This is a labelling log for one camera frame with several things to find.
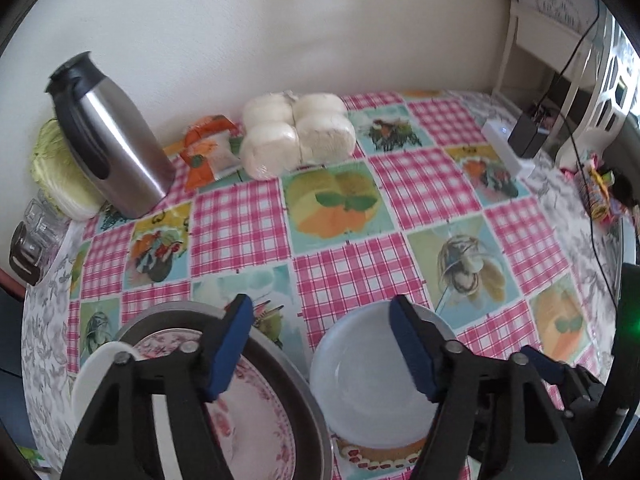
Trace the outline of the white plastic cup bowl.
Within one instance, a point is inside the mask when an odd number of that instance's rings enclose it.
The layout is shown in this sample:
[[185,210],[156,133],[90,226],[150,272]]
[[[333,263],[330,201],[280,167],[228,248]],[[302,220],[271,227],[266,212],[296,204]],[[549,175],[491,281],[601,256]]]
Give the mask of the white plastic cup bowl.
[[64,479],[161,479],[152,396],[136,375],[137,352],[113,341],[85,362],[72,394],[82,406]]

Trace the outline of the floral rimmed round plate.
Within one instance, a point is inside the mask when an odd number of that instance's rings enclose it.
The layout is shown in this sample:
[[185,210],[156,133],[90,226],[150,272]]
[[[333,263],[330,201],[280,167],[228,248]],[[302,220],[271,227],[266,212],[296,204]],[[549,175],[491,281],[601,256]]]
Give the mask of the floral rimmed round plate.
[[[142,359],[167,356],[187,341],[197,341],[197,330],[160,330],[134,344]],[[182,479],[170,432],[164,396],[152,397],[160,463],[165,479]],[[288,415],[273,388],[247,359],[236,366],[229,388],[206,404],[224,459],[235,479],[293,479],[296,451]]]

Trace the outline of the light blue bowl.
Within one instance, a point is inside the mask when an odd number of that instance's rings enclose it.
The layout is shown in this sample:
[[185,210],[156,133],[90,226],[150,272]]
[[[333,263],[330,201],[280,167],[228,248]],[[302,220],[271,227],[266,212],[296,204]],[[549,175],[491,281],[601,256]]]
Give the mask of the light blue bowl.
[[321,338],[309,372],[330,430],[380,450],[424,439],[436,413],[413,385],[388,310],[388,301],[378,301],[345,314]]

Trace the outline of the colourful candy roll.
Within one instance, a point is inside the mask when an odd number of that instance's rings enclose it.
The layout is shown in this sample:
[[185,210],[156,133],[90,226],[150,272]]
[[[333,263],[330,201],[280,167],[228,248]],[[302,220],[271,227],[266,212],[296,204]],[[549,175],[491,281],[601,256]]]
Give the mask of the colourful candy roll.
[[578,194],[591,220],[611,222],[616,213],[605,180],[591,167],[582,167],[575,176]]

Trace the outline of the small glass teapot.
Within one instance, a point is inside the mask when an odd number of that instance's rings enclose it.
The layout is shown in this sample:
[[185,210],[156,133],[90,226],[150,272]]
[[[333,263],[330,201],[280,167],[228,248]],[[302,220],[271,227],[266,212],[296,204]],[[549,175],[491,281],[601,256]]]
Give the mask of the small glass teapot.
[[17,276],[25,283],[36,286],[43,276],[43,261],[46,250],[38,240],[28,232],[21,221],[15,228],[10,244],[9,264]]

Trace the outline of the clear drinking glass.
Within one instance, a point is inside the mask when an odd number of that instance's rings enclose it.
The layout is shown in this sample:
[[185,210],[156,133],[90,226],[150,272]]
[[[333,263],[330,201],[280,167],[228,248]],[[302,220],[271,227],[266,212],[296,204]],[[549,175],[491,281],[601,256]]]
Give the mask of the clear drinking glass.
[[25,210],[24,223],[29,237],[44,252],[53,254],[62,245],[70,220],[58,214],[47,200],[33,198]]

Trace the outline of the black power adapter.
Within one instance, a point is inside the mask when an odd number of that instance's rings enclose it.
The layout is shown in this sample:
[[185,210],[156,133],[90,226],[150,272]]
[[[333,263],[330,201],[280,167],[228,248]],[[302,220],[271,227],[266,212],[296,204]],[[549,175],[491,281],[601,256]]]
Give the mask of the black power adapter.
[[514,154],[521,159],[532,159],[547,141],[549,131],[534,122],[526,113],[518,118],[508,136],[508,143]]

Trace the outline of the white power strip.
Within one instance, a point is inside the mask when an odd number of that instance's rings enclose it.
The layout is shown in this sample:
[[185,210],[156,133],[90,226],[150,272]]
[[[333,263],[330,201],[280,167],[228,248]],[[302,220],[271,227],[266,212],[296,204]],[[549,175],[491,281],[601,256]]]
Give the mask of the white power strip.
[[528,178],[535,169],[533,159],[522,159],[508,142],[512,127],[498,119],[488,119],[480,133],[503,162],[510,175],[518,180]]

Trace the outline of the napa cabbage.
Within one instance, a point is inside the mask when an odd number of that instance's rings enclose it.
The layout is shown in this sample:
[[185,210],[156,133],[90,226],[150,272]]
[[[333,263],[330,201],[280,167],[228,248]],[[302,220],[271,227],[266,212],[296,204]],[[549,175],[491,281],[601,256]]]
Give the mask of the napa cabbage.
[[44,197],[67,218],[88,221],[104,197],[77,165],[56,119],[45,122],[30,155],[30,174]]

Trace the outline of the orange snack packet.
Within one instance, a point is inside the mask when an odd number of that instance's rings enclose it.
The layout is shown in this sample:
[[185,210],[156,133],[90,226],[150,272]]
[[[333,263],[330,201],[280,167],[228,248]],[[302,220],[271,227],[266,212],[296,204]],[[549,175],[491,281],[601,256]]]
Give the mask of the orange snack packet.
[[192,122],[180,141],[164,148],[186,166],[186,191],[197,191],[241,169],[240,128],[224,115],[208,115]]

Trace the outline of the stainless steel thermos jug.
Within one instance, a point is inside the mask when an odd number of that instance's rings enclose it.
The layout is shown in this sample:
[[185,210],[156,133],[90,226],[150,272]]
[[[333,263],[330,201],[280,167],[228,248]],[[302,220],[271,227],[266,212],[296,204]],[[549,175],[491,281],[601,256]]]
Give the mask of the stainless steel thermos jug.
[[88,51],[58,67],[46,92],[74,159],[124,217],[141,218],[168,195],[174,164],[134,102]]

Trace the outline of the bag of steamed buns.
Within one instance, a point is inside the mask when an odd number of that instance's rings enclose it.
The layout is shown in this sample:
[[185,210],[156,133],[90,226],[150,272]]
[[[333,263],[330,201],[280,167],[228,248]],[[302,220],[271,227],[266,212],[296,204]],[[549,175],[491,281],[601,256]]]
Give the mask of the bag of steamed buns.
[[245,103],[240,159],[254,180],[299,167],[344,162],[357,136],[343,100],[332,93],[267,93]]

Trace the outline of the white shelf unit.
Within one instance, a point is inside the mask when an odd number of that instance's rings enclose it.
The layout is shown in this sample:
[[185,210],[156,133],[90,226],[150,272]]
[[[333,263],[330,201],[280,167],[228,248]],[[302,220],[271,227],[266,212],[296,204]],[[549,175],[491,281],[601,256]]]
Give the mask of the white shelf unit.
[[568,82],[549,136],[556,166],[573,169],[584,153],[601,156],[627,116],[639,113],[639,52],[603,0],[511,0],[492,89],[509,105],[502,88],[515,47]]

